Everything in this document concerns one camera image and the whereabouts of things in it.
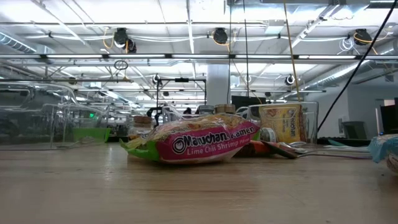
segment spotlight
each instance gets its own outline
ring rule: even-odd
[[[113,39],[115,46],[123,50],[127,47],[128,53],[137,53],[136,43],[132,39],[129,39],[126,28],[118,28],[114,33]]]
[[[213,40],[217,42],[217,44],[226,44],[228,35],[226,35],[224,28],[216,28],[216,30],[213,31]]]
[[[366,29],[356,29],[355,34],[354,34],[354,43],[356,45],[367,45],[372,41],[372,37],[368,32],[366,32]]]
[[[160,77],[158,76],[158,74],[154,75],[152,78],[152,83],[155,85],[159,79]],[[159,86],[163,86],[162,80],[159,82]]]
[[[288,77],[285,79],[285,84],[286,85],[293,85],[294,83],[294,77],[290,74]]]

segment maruchan ramen package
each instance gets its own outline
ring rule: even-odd
[[[197,164],[230,159],[259,127],[233,114],[172,121],[153,129],[146,139],[121,146],[134,156],[170,164]]]
[[[302,105],[267,105],[259,112],[261,127],[274,130],[279,142],[306,141]]]

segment cable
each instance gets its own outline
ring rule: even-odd
[[[340,158],[348,158],[348,159],[372,159],[372,157],[360,157],[360,156],[340,156],[340,155],[328,155],[328,154],[304,154],[297,156],[298,158],[305,157],[305,156],[328,156],[328,157],[340,157]]]
[[[318,132],[319,130],[322,128],[323,123],[326,121],[327,117],[330,114],[331,109],[333,109],[333,107],[335,106],[336,102],[338,101],[338,99],[341,97],[341,95],[343,94],[343,92],[347,89],[349,83],[351,82],[351,80],[354,78],[356,72],[358,71],[358,69],[360,68],[360,66],[362,65],[363,61],[365,60],[366,56],[368,56],[368,54],[370,53],[370,51],[372,50],[374,44],[376,43],[377,38],[379,37],[380,33],[382,32],[384,26],[386,25],[388,19],[390,18],[396,4],[397,4],[398,0],[394,0],[394,3],[392,3],[392,6],[390,8],[390,11],[387,13],[386,18],[384,19],[383,23],[380,26],[380,29],[378,30],[376,36],[373,38],[373,41],[371,43],[371,45],[369,46],[369,48],[367,49],[366,53],[362,56],[361,60],[359,61],[358,65],[356,66],[355,70],[353,71],[353,73],[351,74],[351,76],[349,77],[346,85],[343,87],[343,89],[340,91],[340,93],[338,94],[338,96],[336,97],[336,99],[334,100],[334,102],[331,104],[330,108],[328,109],[328,112],[326,113],[325,117],[323,118],[321,124],[318,127]]]
[[[357,35],[358,33],[355,33],[354,34],[354,38],[356,39],[356,40],[359,40],[359,41],[361,41],[361,42],[364,42],[364,43],[371,43],[373,40],[362,40],[362,39],[359,39],[359,38],[357,38],[356,37],[356,35]],[[387,34],[387,35],[385,35],[383,38],[381,38],[381,39],[379,39],[379,40],[376,40],[376,42],[379,42],[379,41],[381,41],[381,40],[384,40],[386,37],[388,37],[389,36],[389,34]]]
[[[376,55],[379,55],[374,47],[372,47],[372,50],[373,50],[373,52],[374,52]],[[384,63],[383,61],[382,61],[382,63],[383,63],[383,65],[385,66],[386,70],[387,70],[389,73],[391,73],[391,75],[393,75],[393,74],[394,74],[394,71],[392,71],[392,70],[386,65],[386,63]]]
[[[232,62],[234,63],[234,66],[235,66],[235,68],[236,68],[236,71],[238,72],[239,76],[240,76],[241,79],[243,80],[244,84],[245,84],[245,85],[248,85],[248,84],[246,83],[246,80],[242,77],[242,74],[239,72],[239,69],[238,69],[238,67],[236,66],[235,61],[234,61],[233,59],[232,59]],[[260,98],[259,98],[254,92],[252,92],[252,93],[253,93],[253,95],[260,101],[260,104],[262,104],[262,101],[260,100]]]
[[[297,74],[296,74],[296,66],[294,65],[292,39],[290,38],[289,22],[288,22],[288,20],[287,20],[286,0],[284,0],[284,9],[285,9],[285,17],[286,17],[287,35],[289,36],[290,58],[292,59],[293,74],[294,74],[294,82],[295,82],[295,84],[296,84],[297,99],[298,99],[298,102],[301,102],[301,99],[300,99],[300,92],[299,92],[299,82],[297,81]]]
[[[244,14],[244,37],[246,39],[246,77],[248,79],[248,82],[246,83],[246,86],[248,88],[248,97],[249,97],[249,51],[248,51],[248,26],[246,24],[246,8],[244,5],[244,0],[243,0],[243,14]]]
[[[228,92],[226,93],[226,104],[229,104],[229,95],[231,94],[231,33],[232,33],[232,0],[229,0],[229,45],[227,46],[229,55],[229,66],[228,66]]]
[[[106,36],[106,31],[107,31],[107,30],[108,30],[108,28],[105,28],[104,37]],[[105,39],[102,40],[102,42],[104,43],[104,46],[105,46],[107,49],[111,49],[111,48],[113,47],[113,41],[114,41],[114,32],[113,32],[113,35],[112,35],[112,44],[111,44],[110,47],[109,47],[108,45],[106,45]]]

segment ceiling beam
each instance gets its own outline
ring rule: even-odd
[[[79,37],[74,31],[72,31],[66,24],[64,24],[56,15],[52,14],[48,9],[45,8],[45,5],[37,2],[36,0],[31,0],[37,7],[41,8],[44,12],[46,12],[48,15],[52,16],[60,26],[62,26],[66,31],[68,31],[71,35],[76,37],[78,40],[80,40],[81,43],[86,45],[87,43]]]

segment instant noodle package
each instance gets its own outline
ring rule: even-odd
[[[216,162],[233,157],[258,130],[240,116],[216,114],[160,125],[146,139],[121,141],[121,146],[134,156],[169,164]]]

